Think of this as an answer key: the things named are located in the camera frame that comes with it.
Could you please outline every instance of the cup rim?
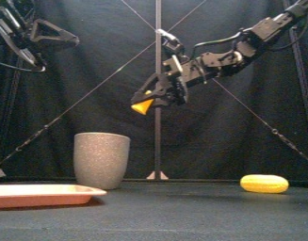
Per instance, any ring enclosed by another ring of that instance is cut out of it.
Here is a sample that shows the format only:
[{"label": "cup rim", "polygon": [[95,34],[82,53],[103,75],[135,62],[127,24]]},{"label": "cup rim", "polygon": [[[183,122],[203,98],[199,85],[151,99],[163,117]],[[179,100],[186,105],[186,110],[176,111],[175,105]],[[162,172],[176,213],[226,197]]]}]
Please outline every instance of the cup rim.
[{"label": "cup rim", "polygon": [[76,137],[76,136],[83,136],[83,135],[118,136],[118,137],[126,137],[126,138],[130,139],[128,136],[124,136],[124,135],[120,135],[120,134],[115,134],[115,133],[108,133],[108,132],[82,132],[82,133],[75,134],[75,137]]}]

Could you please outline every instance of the tray rim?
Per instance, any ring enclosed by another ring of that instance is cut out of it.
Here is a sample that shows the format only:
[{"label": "tray rim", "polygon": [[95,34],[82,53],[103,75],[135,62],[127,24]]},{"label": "tray rim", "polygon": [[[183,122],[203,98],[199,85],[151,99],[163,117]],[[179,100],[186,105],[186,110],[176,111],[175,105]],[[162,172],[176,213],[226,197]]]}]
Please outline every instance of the tray rim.
[{"label": "tray rim", "polygon": [[87,186],[87,185],[70,185],[70,184],[16,184],[16,185],[6,185],[6,184],[2,184],[0,187],[6,187],[7,189],[11,189],[11,188],[28,188],[32,187],[34,188],[38,188],[38,187],[78,187],[78,188],[84,188],[86,191],[63,191],[63,192],[59,192],[59,191],[55,191],[55,192],[28,192],[28,193],[3,193],[0,192],[0,198],[11,198],[11,197],[16,197],[16,198],[20,198],[20,197],[54,197],[54,196],[102,196],[102,195],[106,195],[107,194],[107,191],[99,189],[99,188],[95,188],[95,187],[91,187],[91,186]]}]

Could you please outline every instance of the black cable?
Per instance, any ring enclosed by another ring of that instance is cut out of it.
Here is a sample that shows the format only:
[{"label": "black cable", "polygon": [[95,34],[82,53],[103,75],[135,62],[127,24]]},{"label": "black cable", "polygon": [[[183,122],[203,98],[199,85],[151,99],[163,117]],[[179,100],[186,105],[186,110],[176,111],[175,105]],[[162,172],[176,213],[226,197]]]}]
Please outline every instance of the black cable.
[{"label": "black cable", "polygon": [[282,46],[282,47],[271,48],[270,51],[271,52],[278,52],[278,51],[282,51],[282,50],[286,50],[287,48],[290,48],[295,43],[298,43],[298,41],[301,40],[302,36],[305,35],[307,29],[308,29],[308,12],[307,12],[306,24],[305,24],[305,26],[302,28],[302,31],[301,31],[299,36],[295,39],[295,41],[291,42],[290,44]]},{"label": "black cable", "polygon": [[46,70],[47,70],[46,66],[43,66],[40,70],[35,71],[35,70],[31,70],[31,69],[23,69],[23,68],[15,67],[15,66],[12,66],[10,64],[6,64],[3,62],[0,62],[0,66],[6,67],[8,69],[12,69],[12,70],[20,71],[20,72],[35,72],[35,73],[38,73],[38,72],[46,72]]},{"label": "black cable", "polygon": [[195,58],[195,54],[196,54],[196,49],[199,47],[204,47],[204,46],[211,46],[211,45],[216,45],[216,44],[222,44],[222,43],[226,43],[226,42],[230,42],[232,40],[236,40],[238,37],[242,35],[243,33],[243,29],[240,29],[240,31],[231,37],[226,38],[226,39],[222,39],[222,40],[214,40],[214,41],[206,41],[206,42],[200,42],[198,43],[194,48],[192,48],[192,53],[191,53],[191,57],[190,59],[194,59]]}]

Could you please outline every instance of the yellow triangular block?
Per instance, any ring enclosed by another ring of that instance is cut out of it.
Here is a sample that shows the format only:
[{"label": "yellow triangular block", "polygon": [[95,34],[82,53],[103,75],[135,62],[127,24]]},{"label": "yellow triangular block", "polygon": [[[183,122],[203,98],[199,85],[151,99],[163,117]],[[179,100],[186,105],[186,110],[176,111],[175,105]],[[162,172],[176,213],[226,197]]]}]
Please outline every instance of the yellow triangular block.
[{"label": "yellow triangular block", "polygon": [[152,105],[154,99],[147,100],[144,102],[140,102],[138,104],[132,104],[131,108],[138,111],[140,114],[146,115],[147,110],[150,108],[150,106]]}]

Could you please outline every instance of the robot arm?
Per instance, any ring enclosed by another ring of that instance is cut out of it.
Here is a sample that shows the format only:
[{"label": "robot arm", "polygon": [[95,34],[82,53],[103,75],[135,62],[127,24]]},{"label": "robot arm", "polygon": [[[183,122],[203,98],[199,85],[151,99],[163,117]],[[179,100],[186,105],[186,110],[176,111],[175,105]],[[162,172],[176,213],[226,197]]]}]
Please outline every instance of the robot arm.
[{"label": "robot arm", "polygon": [[275,18],[266,18],[254,27],[242,29],[228,39],[232,40],[232,49],[227,53],[203,53],[183,61],[184,57],[179,51],[175,52],[172,58],[163,62],[166,72],[154,73],[135,93],[131,100],[134,110],[146,114],[150,107],[184,104],[188,88],[212,77],[232,76],[240,72],[307,15],[308,0],[299,0]]},{"label": "robot arm", "polygon": [[47,65],[44,49],[62,50],[79,44],[72,33],[42,19],[34,21],[34,0],[0,0],[0,36],[0,45],[7,44],[40,72]]}]

